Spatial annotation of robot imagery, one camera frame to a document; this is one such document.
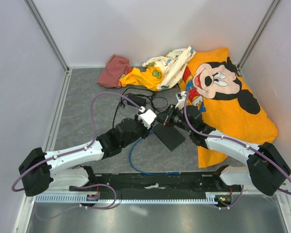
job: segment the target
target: floor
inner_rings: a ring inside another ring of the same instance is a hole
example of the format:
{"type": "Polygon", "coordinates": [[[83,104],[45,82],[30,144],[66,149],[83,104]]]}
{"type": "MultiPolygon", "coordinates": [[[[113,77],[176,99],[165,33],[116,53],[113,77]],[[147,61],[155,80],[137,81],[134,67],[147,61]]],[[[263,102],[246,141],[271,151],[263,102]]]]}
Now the floor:
{"type": "MultiPolygon", "coordinates": [[[[85,143],[92,139],[92,127],[90,123],[89,107],[92,97],[104,91],[122,93],[123,89],[105,88],[97,84],[97,79],[103,68],[74,69],[72,71],[68,93],[55,144],[55,150],[61,150],[85,143]]],[[[165,97],[169,103],[177,103],[176,93],[179,87],[162,91],[158,96],[165,97]]],[[[132,91],[132,93],[148,94],[146,91],[132,91]]],[[[165,100],[157,99],[157,107],[165,106],[165,100]]],[[[94,105],[94,117],[97,134],[105,133],[112,127],[112,119],[118,97],[112,95],[102,96],[94,105]]],[[[122,112],[130,117],[136,113],[134,107],[128,106],[122,112]]],[[[116,123],[124,117],[117,115],[116,123]]],[[[241,166],[237,160],[228,157],[223,163],[209,168],[198,167],[196,145],[188,138],[188,133],[179,130],[187,139],[174,151],[169,149],[153,134],[136,146],[132,157],[134,165],[144,171],[215,171],[221,165],[241,166]]],[[[128,155],[132,145],[112,158],[87,163],[95,172],[134,172],[130,167],[128,155]]]]}
{"type": "MultiPolygon", "coordinates": [[[[89,118],[91,98],[103,91],[121,93],[122,89],[108,89],[97,85],[101,68],[74,69],[65,101],[55,149],[65,149],[92,139],[89,118]]],[[[176,103],[175,94],[179,88],[162,91],[159,96],[176,103]]],[[[94,116],[97,134],[106,132],[112,126],[112,118],[118,98],[101,97],[95,103],[94,116]]],[[[128,107],[123,113],[134,116],[136,110],[128,107]]],[[[185,137],[188,134],[180,131],[185,137]]],[[[96,173],[133,172],[128,161],[131,145],[122,153],[102,161],[90,162],[96,173]]],[[[222,164],[209,168],[198,168],[196,146],[186,139],[183,144],[170,152],[155,136],[151,135],[135,149],[133,162],[139,169],[159,171],[212,171],[223,164],[240,166],[227,158],[222,164]]],[[[36,213],[41,217],[51,217],[67,210],[75,204],[36,203],[36,213]]],[[[219,211],[207,205],[187,204],[120,204],[110,210],[86,210],[76,208],[53,220],[38,220],[32,214],[28,233],[286,233],[282,214],[276,197],[243,195],[230,210],[219,211]]]]}

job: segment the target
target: mickey mouse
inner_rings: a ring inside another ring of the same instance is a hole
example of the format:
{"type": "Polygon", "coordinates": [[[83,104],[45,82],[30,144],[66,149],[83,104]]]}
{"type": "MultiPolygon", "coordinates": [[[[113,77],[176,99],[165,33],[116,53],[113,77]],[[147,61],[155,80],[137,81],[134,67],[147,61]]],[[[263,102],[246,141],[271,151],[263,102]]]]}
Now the mickey mouse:
{"type": "Polygon", "coordinates": [[[213,100],[237,99],[240,107],[250,114],[258,114],[260,105],[249,90],[242,90],[237,78],[237,68],[230,57],[227,62],[201,64],[193,77],[194,96],[201,95],[213,100]]]}

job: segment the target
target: wall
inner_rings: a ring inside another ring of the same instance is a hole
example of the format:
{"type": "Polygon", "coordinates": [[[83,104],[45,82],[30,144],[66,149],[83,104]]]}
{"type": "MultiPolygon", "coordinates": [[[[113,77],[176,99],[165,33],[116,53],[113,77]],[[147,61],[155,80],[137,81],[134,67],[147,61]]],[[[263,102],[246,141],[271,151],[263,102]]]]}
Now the wall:
{"type": "Polygon", "coordinates": [[[240,60],[271,0],[34,0],[66,62],[104,67],[112,54],[131,65],[171,49],[227,46],[240,60]]]}
{"type": "Polygon", "coordinates": [[[11,186],[46,140],[64,76],[25,3],[0,0],[0,233],[12,232],[24,193],[11,186]]]}
{"type": "Polygon", "coordinates": [[[275,145],[291,168],[291,0],[281,2],[242,74],[278,127],[275,145]]]}

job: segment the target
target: red towel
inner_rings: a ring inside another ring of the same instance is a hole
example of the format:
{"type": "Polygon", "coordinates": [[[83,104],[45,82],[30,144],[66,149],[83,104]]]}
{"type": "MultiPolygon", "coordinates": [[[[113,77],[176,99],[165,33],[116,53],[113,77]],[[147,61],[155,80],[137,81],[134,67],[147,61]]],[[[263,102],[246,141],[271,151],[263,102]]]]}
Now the red towel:
{"type": "Polygon", "coordinates": [[[130,69],[131,67],[128,58],[113,55],[107,62],[97,83],[105,87],[121,88],[121,86],[118,85],[118,81],[123,74],[127,75],[130,69]]]}

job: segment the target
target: cloth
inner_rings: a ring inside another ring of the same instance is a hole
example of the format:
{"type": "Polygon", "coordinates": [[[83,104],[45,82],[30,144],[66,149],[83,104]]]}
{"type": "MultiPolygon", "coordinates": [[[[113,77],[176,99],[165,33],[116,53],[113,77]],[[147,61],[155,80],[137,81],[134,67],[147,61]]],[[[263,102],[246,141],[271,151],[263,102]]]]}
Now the cloth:
{"type": "Polygon", "coordinates": [[[106,64],[103,72],[98,78],[97,83],[105,87],[119,86],[119,79],[123,74],[127,75],[131,69],[129,59],[122,56],[113,55],[106,64]]]}
{"type": "MultiPolygon", "coordinates": [[[[189,92],[189,104],[197,106],[204,122],[221,132],[258,144],[277,137],[276,126],[232,64],[227,48],[197,53],[179,86],[189,92]]],[[[198,147],[199,167],[212,166],[226,158],[223,153],[198,147]]]]}
{"type": "Polygon", "coordinates": [[[142,85],[153,91],[172,88],[181,81],[187,63],[195,54],[189,46],[187,49],[172,50],[165,57],[153,57],[142,64],[147,68],[145,72],[134,68],[120,79],[120,85],[142,85]]]}

